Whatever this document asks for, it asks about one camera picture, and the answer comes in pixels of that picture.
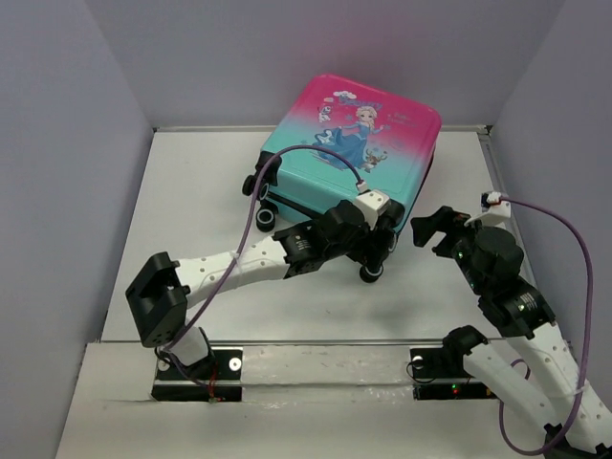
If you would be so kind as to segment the pink and teal suitcase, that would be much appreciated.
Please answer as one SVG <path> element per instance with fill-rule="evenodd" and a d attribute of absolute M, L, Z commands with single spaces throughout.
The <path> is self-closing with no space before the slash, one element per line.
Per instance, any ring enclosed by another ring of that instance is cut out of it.
<path fill-rule="evenodd" d="M 363 281 L 378 280 L 423 188 L 441 125 L 438 112 L 421 102 L 341 76 L 314 77 L 243 183 L 246 196 L 262 184 L 257 228 L 272 231 L 278 217 L 313 220 L 341 200 L 354 200 L 355 179 L 362 177 L 390 199 L 382 229 L 351 256 Z"/>

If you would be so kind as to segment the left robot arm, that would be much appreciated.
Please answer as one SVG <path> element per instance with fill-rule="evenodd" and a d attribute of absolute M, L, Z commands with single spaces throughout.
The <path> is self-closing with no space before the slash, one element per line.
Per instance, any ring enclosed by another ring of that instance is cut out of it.
<path fill-rule="evenodd" d="M 204 377 L 215 357 L 204 330 L 188 324 L 189 308 L 252 283 L 316 272 L 343 256 L 375 279 L 395 241 L 397 217 L 381 197 L 342 200 L 239 251 L 179 260 L 165 251 L 153 254 L 125 292 L 141 345 L 174 359 L 189 377 Z"/>

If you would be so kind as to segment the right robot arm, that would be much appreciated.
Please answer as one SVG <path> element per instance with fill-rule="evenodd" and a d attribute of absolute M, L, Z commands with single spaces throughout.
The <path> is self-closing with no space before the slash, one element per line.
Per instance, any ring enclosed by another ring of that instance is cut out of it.
<path fill-rule="evenodd" d="M 524 457 L 608 458 L 611 455 L 611 411 L 587 380 L 592 306 L 585 306 L 582 355 L 575 359 L 552 307 L 521 274 L 524 252 L 500 223 L 510 219 L 515 201 L 486 193 L 478 215 L 442 206 L 410 221 L 413 243 L 425 246 L 441 232 L 433 248 L 453 260 L 485 319 L 526 366 L 518 375 L 477 329 L 466 325 L 449 332 L 440 352 L 442 367 L 452 375 L 467 372 L 497 397 L 501 408 L 524 416 L 544 435 L 537 449 L 509 447 Z"/>

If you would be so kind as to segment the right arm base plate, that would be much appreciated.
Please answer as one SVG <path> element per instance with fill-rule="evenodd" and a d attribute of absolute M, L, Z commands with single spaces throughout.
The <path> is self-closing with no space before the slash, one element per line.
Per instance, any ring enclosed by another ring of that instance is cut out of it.
<path fill-rule="evenodd" d="M 406 374 L 413 382 L 416 401 L 493 400 L 495 394 L 469 374 L 463 357 L 473 347 L 488 344 L 485 336 L 467 325 L 450 331 L 439 347 L 410 350 Z"/>

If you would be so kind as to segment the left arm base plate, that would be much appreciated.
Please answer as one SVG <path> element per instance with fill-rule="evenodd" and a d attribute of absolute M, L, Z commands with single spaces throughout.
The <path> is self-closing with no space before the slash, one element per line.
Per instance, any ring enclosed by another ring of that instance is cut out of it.
<path fill-rule="evenodd" d="M 187 377 L 160 354 L 150 396 L 157 402 L 238 403 L 243 399 L 243 348 L 213 347 L 216 363 Z"/>

